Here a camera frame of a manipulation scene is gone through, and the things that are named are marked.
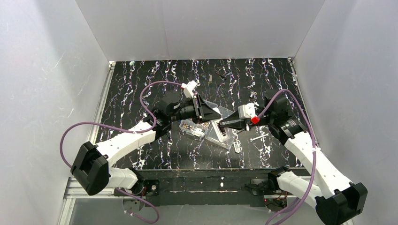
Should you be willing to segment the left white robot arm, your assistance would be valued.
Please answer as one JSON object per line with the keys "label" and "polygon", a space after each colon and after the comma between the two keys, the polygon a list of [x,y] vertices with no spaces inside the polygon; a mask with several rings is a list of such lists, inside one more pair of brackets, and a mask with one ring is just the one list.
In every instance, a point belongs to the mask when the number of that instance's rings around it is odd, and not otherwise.
{"label": "left white robot arm", "polygon": [[81,145],[70,172],[89,196],[105,188],[134,190],[142,184],[145,179],[135,169],[114,168],[113,165],[134,150],[166,135],[173,122],[191,119],[203,123],[221,118],[218,110],[210,107],[199,94],[182,100],[181,95],[173,91],[167,92],[150,111],[155,119],[147,116],[128,132],[97,144],[86,142]]}

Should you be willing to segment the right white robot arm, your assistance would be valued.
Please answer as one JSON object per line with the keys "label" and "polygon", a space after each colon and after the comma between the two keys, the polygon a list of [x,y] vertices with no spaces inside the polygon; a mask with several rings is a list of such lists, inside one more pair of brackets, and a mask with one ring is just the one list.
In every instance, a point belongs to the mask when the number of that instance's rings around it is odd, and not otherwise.
{"label": "right white robot arm", "polygon": [[360,215],[368,190],[362,183],[353,183],[344,176],[317,146],[313,129],[305,114],[295,117],[288,108],[294,95],[287,89],[267,90],[264,106],[254,103],[241,105],[219,123],[220,128],[249,130],[267,126],[270,133],[293,153],[310,173],[310,179],[297,176],[282,166],[269,172],[267,187],[293,194],[296,199],[267,220],[279,225],[293,216],[303,204],[311,206],[325,225],[344,225]]}

